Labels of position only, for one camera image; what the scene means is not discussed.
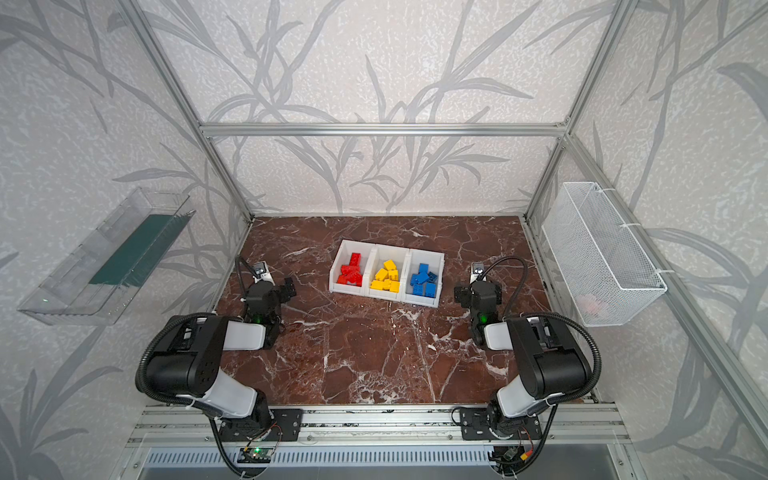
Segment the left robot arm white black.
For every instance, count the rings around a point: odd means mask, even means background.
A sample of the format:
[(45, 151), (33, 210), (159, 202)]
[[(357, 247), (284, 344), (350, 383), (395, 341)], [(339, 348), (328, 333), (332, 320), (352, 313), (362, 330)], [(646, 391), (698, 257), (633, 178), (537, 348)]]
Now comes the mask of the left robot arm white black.
[(281, 307), (296, 296), (290, 277), (281, 285), (255, 281), (244, 294), (245, 315), (201, 312), (171, 317), (139, 361), (137, 389), (155, 401), (194, 407), (211, 419), (258, 433), (273, 424), (266, 395), (221, 368), (226, 351), (274, 347), (282, 329)]

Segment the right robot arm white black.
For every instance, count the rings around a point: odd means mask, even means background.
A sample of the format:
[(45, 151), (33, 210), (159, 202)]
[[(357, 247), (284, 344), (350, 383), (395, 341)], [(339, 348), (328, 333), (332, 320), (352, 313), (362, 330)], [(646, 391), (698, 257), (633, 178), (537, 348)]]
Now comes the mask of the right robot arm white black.
[(601, 353), (579, 323), (555, 312), (500, 315), (501, 288), (485, 280), (456, 286), (454, 300), (470, 312), (477, 346), (515, 357), (517, 376), (488, 405), (493, 428), (581, 398), (597, 385)]

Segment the pink object in basket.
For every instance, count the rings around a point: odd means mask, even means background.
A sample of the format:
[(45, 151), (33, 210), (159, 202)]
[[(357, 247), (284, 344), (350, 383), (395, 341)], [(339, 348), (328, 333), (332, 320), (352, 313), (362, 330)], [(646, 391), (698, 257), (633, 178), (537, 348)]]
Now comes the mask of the pink object in basket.
[(603, 302), (594, 295), (583, 295), (579, 299), (580, 308), (590, 316), (597, 316), (603, 310)]

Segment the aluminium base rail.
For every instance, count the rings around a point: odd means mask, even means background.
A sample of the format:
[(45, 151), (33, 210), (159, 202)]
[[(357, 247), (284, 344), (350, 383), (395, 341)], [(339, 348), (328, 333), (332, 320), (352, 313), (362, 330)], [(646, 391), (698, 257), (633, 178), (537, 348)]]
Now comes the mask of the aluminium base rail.
[[(312, 405), (302, 410), (294, 446), (458, 446), (464, 433), (479, 432), (450, 405)], [(561, 405), (547, 436), (549, 445), (631, 442), (611, 403)], [(129, 448), (213, 445), (203, 414), (163, 406), (146, 408), (126, 443)]]

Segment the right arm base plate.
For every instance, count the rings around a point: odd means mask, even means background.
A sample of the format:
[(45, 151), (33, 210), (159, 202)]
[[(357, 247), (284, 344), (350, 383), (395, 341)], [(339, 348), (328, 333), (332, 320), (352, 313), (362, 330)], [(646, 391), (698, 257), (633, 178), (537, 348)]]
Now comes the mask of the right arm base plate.
[(479, 407), (457, 407), (455, 411), (458, 413), (455, 422), (466, 441), (532, 441), (542, 437), (542, 424), (537, 417), (510, 418)]

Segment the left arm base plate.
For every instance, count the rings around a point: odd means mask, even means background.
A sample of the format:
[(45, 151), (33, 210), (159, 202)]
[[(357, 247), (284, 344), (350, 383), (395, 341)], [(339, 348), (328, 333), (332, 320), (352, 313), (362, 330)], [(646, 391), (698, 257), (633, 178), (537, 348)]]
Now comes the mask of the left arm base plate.
[(295, 442), (303, 413), (301, 408), (276, 408), (271, 409), (269, 414), (223, 419), (218, 433), (223, 442)]

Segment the long yellow lego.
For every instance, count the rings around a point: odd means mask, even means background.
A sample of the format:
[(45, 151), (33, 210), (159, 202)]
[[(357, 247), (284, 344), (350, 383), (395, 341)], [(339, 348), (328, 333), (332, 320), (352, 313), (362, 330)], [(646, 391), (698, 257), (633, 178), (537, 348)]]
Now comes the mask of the long yellow lego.
[(372, 290), (386, 291), (391, 293), (398, 293), (399, 287), (400, 283), (398, 281), (393, 281), (390, 279), (374, 280), (370, 285)]

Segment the clear plastic wall tray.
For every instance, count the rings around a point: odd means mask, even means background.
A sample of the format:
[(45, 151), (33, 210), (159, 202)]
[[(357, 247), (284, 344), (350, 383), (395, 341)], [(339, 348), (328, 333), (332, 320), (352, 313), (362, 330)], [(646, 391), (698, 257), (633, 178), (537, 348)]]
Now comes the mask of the clear plastic wall tray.
[(18, 311), (51, 326), (116, 323), (195, 213), (188, 194), (135, 188)]

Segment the left controller board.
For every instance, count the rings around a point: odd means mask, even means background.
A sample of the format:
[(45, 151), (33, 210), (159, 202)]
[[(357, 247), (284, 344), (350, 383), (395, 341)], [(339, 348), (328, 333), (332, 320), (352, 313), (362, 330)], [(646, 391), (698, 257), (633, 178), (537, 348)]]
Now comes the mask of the left controller board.
[(249, 446), (238, 450), (237, 463), (239, 465), (256, 465), (271, 463), (275, 457), (276, 446)]

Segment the white three-compartment sorting bin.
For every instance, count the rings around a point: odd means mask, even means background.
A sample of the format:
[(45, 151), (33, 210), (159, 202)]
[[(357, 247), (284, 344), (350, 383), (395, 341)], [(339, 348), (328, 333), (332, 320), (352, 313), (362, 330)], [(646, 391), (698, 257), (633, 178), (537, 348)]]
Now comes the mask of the white three-compartment sorting bin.
[(443, 288), (445, 255), (344, 240), (329, 273), (335, 293), (437, 307)]

